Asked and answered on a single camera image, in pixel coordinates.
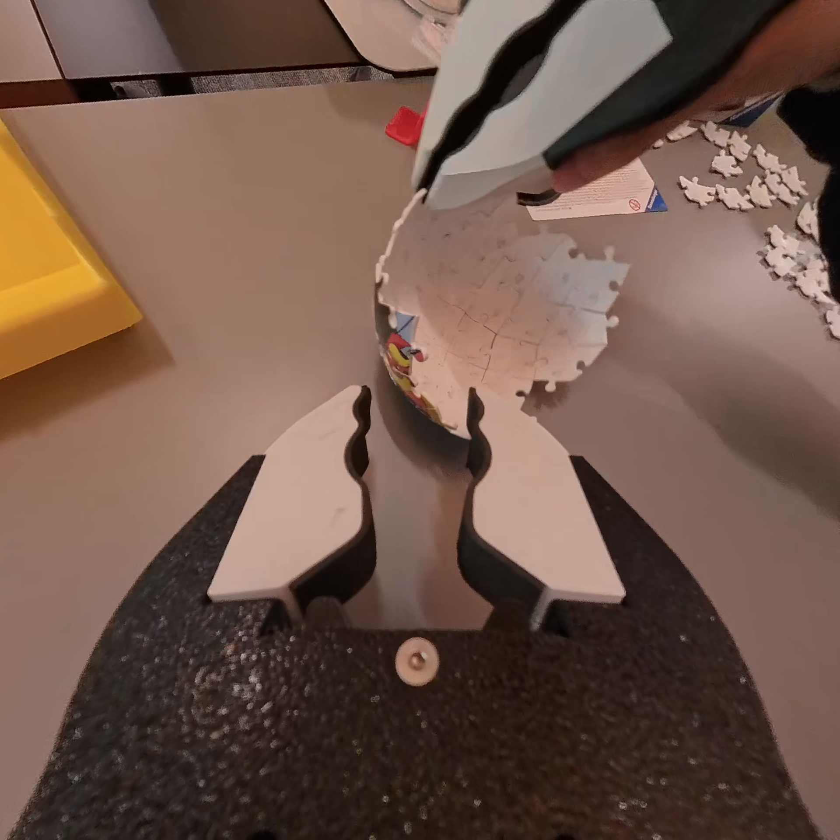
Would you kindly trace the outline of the partly built white puzzle ball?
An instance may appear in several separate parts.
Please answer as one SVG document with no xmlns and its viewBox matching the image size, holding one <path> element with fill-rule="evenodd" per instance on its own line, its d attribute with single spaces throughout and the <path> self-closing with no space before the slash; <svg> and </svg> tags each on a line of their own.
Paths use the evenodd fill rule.
<svg viewBox="0 0 840 840">
<path fill-rule="evenodd" d="M 470 389 L 520 408 L 574 382 L 604 351 L 630 266 L 590 257 L 513 199 L 436 211 L 415 192 L 374 269 L 374 328 L 407 401 L 467 438 Z"/>
</svg>

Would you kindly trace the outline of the large yellow bin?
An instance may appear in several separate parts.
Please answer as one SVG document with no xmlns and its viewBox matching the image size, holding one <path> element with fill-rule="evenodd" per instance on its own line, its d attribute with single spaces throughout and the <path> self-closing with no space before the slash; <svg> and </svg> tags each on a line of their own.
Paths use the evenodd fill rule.
<svg viewBox="0 0 840 840">
<path fill-rule="evenodd" d="M 1 378 L 143 318 L 1 124 Z"/>
</svg>

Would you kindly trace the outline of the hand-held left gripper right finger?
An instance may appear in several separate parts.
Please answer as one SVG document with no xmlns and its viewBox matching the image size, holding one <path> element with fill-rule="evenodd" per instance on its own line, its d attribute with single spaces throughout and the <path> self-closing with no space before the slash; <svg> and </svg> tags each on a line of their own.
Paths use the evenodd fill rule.
<svg viewBox="0 0 840 840">
<path fill-rule="evenodd" d="M 469 389 L 466 423 L 457 563 L 469 588 L 529 628 L 551 623 L 560 605 L 622 604 L 625 586 L 568 450 L 483 387 Z"/>
</svg>

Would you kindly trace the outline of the person's right forearm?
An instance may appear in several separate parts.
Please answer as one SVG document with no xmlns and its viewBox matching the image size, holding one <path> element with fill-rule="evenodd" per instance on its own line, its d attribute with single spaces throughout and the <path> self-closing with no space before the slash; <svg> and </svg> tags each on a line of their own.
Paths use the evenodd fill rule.
<svg viewBox="0 0 840 840">
<path fill-rule="evenodd" d="M 815 212 L 828 286 L 839 301 L 839 90 L 794 89 L 784 96 L 778 113 L 808 154 L 827 166 Z"/>
</svg>

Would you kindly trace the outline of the red plastic case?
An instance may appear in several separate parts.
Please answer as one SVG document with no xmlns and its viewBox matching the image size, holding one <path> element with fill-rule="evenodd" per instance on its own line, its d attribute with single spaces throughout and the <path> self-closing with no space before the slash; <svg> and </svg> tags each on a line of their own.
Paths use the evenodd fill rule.
<svg viewBox="0 0 840 840">
<path fill-rule="evenodd" d="M 423 132 L 426 114 L 426 109 L 418 112 L 401 106 L 386 124 L 386 136 L 399 144 L 415 149 Z"/>
</svg>

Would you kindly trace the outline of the blue puzzle box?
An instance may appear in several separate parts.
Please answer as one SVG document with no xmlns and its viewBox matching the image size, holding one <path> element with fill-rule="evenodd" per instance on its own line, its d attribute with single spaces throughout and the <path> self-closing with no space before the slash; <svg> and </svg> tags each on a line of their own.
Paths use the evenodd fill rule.
<svg viewBox="0 0 840 840">
<path fill-rule="evenodd" d="M 765 98 L 752 98 L 742 105 L 741 108 L 731 110 L 722 114 L 718 124 L 735 129 L 747 129 L 758 121 L 767 111 L 771 110 L 783 94 L 775 94 Z"/>
</svg>

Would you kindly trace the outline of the white cardboard tray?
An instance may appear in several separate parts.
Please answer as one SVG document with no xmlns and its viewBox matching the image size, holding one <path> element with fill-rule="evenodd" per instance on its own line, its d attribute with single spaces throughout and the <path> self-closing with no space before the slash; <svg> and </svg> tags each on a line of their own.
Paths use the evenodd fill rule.
<svg viewBox="0 0 840 840">
<path fill-rule="evenodd" d="M 436 70 L 450 36 L 425 24 L 403 1 L 327 1 L 357 52 L 392 74 Z"/>
</svg>

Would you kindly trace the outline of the clear plastic case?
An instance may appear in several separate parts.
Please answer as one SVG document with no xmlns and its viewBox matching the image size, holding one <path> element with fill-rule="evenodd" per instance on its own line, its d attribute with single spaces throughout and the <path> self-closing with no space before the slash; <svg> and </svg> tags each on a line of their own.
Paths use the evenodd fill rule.
<svg viewBox="0 0 840 840">
<path fill-rule="evenodd" d="M 467 5 L 467 1 L 404 1 L 405 5 L 419 14 L 425 24 L 435 26 L 450 35 Z"/>
</svg>

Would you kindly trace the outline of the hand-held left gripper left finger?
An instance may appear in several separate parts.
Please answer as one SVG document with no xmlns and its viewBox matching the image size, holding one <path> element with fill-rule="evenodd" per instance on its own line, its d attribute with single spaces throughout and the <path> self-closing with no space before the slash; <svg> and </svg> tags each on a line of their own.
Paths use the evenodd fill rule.
<svg viewBox="0 0 840 840">
<path fill-rule="evenodd" d="M 268 447 L 206 591 L 213 603 L 275 601 L 303 618 L 318 599 L 344 605 L 376 565 L 371 389 L 350 385 Z"/>
</svg>

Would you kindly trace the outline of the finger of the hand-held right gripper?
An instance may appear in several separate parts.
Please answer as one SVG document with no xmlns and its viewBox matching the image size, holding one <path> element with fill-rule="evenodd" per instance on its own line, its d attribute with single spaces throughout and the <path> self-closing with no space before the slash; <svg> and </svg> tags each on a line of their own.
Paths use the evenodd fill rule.
<svg viewBox="0 0 840 840">
<path fill-rule="evenodd" d="M 427 105 L 427 206 L 546 193 L 550 149 L 672 39 L 655 2 L 468 2 Z"/>
<path fill-rule="evenodd" d="M 457 193 L 448 178 L 478 178 L 465 193 L 504 183 L 491 172 L 525 172 L 540 155 L 514 123 L 535 109 L 537 80 L 552 43 L 582 2 L 469 2 L 444 50 L 416 147 L 413 189 Z"/>
</svg>

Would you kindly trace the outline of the pile of puzzle pieces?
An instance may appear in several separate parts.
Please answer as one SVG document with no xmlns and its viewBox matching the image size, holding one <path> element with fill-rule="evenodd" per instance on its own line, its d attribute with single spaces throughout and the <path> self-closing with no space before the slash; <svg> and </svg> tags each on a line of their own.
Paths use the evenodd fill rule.
<svg viewBox="0 0 840 840">
<path fill-rule="evenodd" d="M 711 121 L 685 121 L 650 149 L 668 148 L 691 137 L 701 137 L 713 148 L 707 173 L 716 181 L 706 184 L 697 176 L 680 175 L 677 185 L 682 196 L 697 208 L 718 206 L 740 215 L 792 211 L 792 230 L 772 224 L 763 231 L 759 262 L 772 280 L 783 282 L 808 301 L 829 338 L 839 341 L 838 297 L 830 291 L 828 260 L 818 231 L 817 196 L 810 196 L 797 166 L 783 163 L 761 143 L 751 143 L 745 132 Z"/>
</svg>

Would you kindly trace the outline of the folded puzzle instruction leaflet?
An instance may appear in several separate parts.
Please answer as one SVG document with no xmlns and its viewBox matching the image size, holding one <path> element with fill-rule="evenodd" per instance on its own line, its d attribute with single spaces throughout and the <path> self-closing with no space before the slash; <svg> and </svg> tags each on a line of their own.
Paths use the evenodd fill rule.
<svg viewBox="0 0 840 840">
<path fill-rule="evenodd" d="M 615 215 L 663 213 L 668 206 L 640 159 L 550 203 L 529 205 L 537 222 Z"/>
</svg>

